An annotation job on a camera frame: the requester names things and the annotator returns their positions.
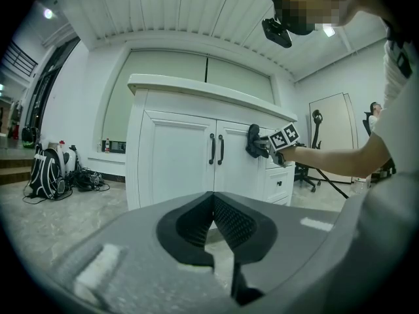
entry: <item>black railing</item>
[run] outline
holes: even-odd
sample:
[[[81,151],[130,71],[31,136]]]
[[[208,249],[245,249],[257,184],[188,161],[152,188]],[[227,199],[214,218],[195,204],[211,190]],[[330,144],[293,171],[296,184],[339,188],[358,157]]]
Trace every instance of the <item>black railing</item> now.
[[[13,41],[11,41],[7,47],[5,55],[3,56],[3,61],[12,64],[15,68],[29,77],[34,68],[38,65],[36,61],[25,54],[25,52]]]

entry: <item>corrugated white ceiling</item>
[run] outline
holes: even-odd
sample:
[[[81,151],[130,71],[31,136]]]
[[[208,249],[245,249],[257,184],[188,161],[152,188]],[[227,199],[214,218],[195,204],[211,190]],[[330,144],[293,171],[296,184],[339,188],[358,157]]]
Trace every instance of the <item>corrugated white ceiling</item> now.
[[[261,26],[264,18],[274,15],[271,0],[65,0],[65,4],[64,12],[73,15],[70,22],[79,15],[90,28],[79,34],[82,41],[153,30],[197,33],[252,50],[295,80],[385,37],[377,17],[359,13],[330,38],[322,31],[292,35],[293,46],[284,49],[266,39]]]

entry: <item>seated person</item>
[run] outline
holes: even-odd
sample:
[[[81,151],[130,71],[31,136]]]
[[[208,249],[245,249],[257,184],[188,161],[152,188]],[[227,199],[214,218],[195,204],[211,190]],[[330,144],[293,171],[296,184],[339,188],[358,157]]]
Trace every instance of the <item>seated person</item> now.
[[[380,114],[381,109],[381,105],[379,105],[377,102],[373,102],[369,106],[371,115],[368,117],[368,124],[371,132],[374,130],[374,126],[378,120],[378,115]]]

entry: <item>white countertop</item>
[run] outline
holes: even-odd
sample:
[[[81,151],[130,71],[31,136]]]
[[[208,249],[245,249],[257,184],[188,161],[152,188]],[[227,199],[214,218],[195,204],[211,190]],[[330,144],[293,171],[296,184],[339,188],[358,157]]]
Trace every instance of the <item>white countertop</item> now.
[[[257,97],[232,90],[231,88],[209,84],[207,82],[162,75],[131,75],[128,80],[128,87],[134,95],[136,90],[142,88],[180,92],[234,103],[283,118],[287,121],[297,121],[297,116],[291,111],[275,106]]]

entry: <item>cabinet door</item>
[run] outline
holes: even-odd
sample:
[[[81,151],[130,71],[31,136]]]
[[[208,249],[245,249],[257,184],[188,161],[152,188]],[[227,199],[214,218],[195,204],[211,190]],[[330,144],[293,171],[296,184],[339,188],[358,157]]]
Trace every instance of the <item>cabinet door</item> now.
[[[141,207],[213,190],[215,120],[145,111],[138,155]]]
[[[264,158],[253,158],[246,152],[248,129],[244,124],[217,121],[214,190],[262,200],[265,162]],[[224,156],[220,164],[223,141]]]

